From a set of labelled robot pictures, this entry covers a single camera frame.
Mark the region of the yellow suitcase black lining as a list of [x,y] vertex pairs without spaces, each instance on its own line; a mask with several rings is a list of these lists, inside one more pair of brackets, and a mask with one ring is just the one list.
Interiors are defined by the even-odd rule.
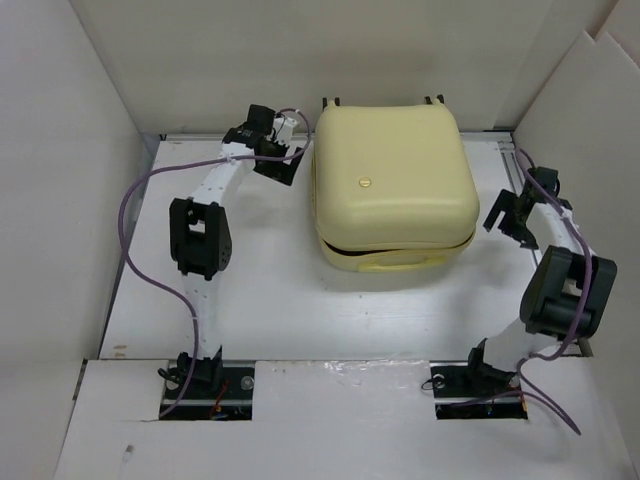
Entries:
[[480,201],[445,98],[410,106],[324,100],[311,160],[319,244],[357,273],[441,265],[473,241]]

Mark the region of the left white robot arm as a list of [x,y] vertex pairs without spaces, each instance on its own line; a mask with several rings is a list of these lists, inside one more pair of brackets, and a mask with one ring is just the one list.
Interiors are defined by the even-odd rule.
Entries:
[[222,387],[222,336],[218,297],[228,267],[232,237],[227,210],[251,173],[290,186],[306,146],[292,148],[299,120],[285,108],[275,111],[252,104],[246,120],[223,137],[212,169],[186,198],[169,208],[170,253],[181,273],[185,296],[195,310],[195,352],[179,355],[169,371],[171,381],[212,396]]

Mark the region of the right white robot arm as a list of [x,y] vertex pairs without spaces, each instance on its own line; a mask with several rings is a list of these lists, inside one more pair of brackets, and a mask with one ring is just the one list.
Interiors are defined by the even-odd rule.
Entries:
[[542,258],[520,301],[517,319],[469,354],[462,381],[473,393],[504,388],[529,358],[556,345],[564,351],[597,331],[616,275],[581,236],[570,203],[559,196],[557,171],[533,167],[519,194],[503,190],[484,220]]

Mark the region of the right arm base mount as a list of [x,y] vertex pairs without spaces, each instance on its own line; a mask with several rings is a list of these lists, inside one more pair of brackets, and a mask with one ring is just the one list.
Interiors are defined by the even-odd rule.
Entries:
[[421,390],[433,394],[438,420],[528,419],[519,377],[485,363],[482,347],[464,361],[432,361],[429,369]]

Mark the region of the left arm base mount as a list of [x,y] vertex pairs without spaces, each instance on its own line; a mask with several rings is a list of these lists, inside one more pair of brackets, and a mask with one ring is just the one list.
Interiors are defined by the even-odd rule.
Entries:
[[250,421],[253,413],[255,363],[213,358],[197,360],[183,390],[191,357],[182,352],[158,374],[164,381],[159,419],[164,421]]

